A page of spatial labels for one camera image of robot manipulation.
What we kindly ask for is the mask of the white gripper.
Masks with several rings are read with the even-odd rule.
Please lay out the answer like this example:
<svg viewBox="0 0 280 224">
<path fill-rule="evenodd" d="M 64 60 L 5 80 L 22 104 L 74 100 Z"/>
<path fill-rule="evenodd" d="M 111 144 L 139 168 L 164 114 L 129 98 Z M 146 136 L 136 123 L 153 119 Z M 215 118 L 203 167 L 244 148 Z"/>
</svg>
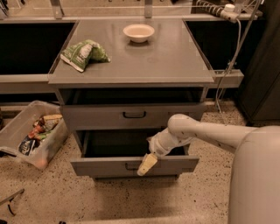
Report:
<svg viewBox="0 0 280 224">
<path fill-rule="evenodd" d="M 138 176 L 145 175 L 157 163 L 158 158 L 166 156 L 172 149 L 179 146 L 178 138 L 168 129 L 164 129 L 156 135 L 149 137 L 148 143 L 151 154 L 146 154 L 143 157 L 143 161 L 137 170 Z"/>
</svg>

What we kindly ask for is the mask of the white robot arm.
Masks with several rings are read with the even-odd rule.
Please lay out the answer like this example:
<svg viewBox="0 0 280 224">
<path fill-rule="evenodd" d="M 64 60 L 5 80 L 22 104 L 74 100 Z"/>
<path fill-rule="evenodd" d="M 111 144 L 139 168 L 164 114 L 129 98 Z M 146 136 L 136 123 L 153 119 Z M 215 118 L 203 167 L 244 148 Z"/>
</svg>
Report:
<svg viewBox="0 0 280 224">
<path fill-rule="evenodd" d="M 148 139 L 150 152 L 137 174 L 145 175 L 172 149 L 200 139 L 234 154 L 228 224 L 280 224 L 280 127 L 261 128 L 199 122 L 173 115 Z"/>
</svg>

